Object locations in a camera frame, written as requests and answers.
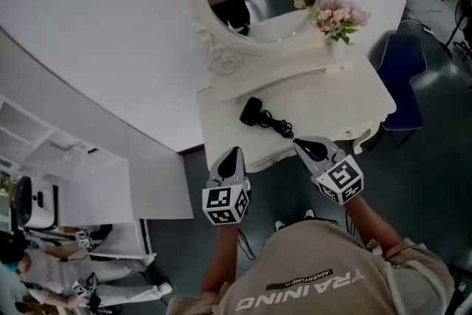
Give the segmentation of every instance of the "chair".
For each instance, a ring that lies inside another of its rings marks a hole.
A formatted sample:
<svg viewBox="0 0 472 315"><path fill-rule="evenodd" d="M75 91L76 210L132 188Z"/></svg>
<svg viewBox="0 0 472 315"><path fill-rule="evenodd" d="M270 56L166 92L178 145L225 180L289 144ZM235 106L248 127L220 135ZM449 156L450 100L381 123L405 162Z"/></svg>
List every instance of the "chair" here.
<svg viewBox="0 0 472 315"><path fill-rule="evenodd" d="M395 143L398 149L416 130L423 127L423 118L410 80L425 70L426 59L418 38L398 34L388 38L377 73L397 104L397 111L389 114L383 122L369 151L378 144L386 131L408 131L398 144Z"/></svg>

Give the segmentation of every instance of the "black strap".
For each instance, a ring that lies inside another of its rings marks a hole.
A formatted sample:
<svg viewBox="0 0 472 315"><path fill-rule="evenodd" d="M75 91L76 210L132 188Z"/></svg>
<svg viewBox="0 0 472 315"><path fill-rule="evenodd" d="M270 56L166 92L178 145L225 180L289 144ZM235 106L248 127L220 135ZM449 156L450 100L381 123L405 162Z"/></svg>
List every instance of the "black strap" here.
<svg viewBox="0 0 472 315"><path fill-rule="evenodd" d="M26 286L27 289L35 289L35 290L44 290L41 286L39 286L37 283L25 283L24 281L21 281L23 285Z"/></svg>

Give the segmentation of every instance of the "cable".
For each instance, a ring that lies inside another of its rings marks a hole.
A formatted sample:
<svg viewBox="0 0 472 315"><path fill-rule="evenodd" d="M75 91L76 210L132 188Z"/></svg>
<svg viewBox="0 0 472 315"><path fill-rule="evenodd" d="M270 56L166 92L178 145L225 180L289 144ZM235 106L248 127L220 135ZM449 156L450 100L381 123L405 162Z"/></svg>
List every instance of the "cable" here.
<svg viewBox="0 0 472 315"><path fill-rule="evenodd" d="M349 223L347 222L347 210L344 211L345 217L346 217L346 231L350 235L351 232L349 230Z"/></svg>
<svg viewBox="0 0 472 315"><path fill-rule="evenodd" d="M406 23L406 22L411 22L411 23L414 23L414 24L424 25L421 21L414 20L413 18L404 18L400 21L400 23Z"/></svg>
<svg viewBox="0 0 472 315"><path fill-rule="evenodd" d="M346 230L347 230L347 233L351 236L354 236L355 235L354 221L351 219L351 225L349 226L349 221L347 219L347 210L345 210L344 214L345 214L345 217L346 217Z"/></svg>
<svg viewBox="0 0 472 315"><path fill-rule="evenodd" d="M237 244L239 247L243 250L243 252L246 254L246 257L248 260L256 260L256 256L254 255L249 242L244 235L244 232L241 231L241 229L237 229L237 233L239 234L239 238L237 239Z"/></svg>
<svg viewBox="0 0 472 315"><path fill-rule="evenodd" d="M282 120L274 120L270 111L261 111L257 123L261 128L272 127L277 133L284 138L293 139L294 133L292 131L292 124Z"/></svg>

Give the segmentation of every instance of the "human arm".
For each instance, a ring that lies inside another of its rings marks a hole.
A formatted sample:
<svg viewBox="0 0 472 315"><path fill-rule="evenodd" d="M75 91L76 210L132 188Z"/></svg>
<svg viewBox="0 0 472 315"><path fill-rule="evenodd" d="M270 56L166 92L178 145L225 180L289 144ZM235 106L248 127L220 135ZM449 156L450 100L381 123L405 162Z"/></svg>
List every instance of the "human arm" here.
<svg viewBox="0 0 472 315"><path fill-rule="evenodd" d="M215 250L206 266L201 281L201 296L215 300L225 283L236 280L237 224L219 226Z"/></svg>
<svg viewBox="0 0 472 315"><path fill-rule="evenodd" d="M29 293L39 303L55 307L76 308L82 302L82 298L75 294L65 297L51 293L50 291L35 289L30 290Z"/></svg>
<svg viewBox="0 0 472 315"><path fill-rule="evenodd" d="M399 312L444 314L454 292L454 281L444 262L425 246L402 240L361 196L344 207L364 244L375 240L381 245L387 262L386 281Z"/></svg>
<svg viewBox="0 0 472 315"><path fill-rule="evenodd" d="M83 251L82 247L79 247L77 243L68 243L63 246L50 246L45 245L44 251L51 256L54 256L58 259L66 259L72 255L75 255L79 251Z"/></svg>
<svg viewBox="0 0 472 315"><path fill-rule="evenodd" d="M364 244L377 241L385 254L402 244L401 236L359 195L348 201L344 207L353 220Z"/></svg>

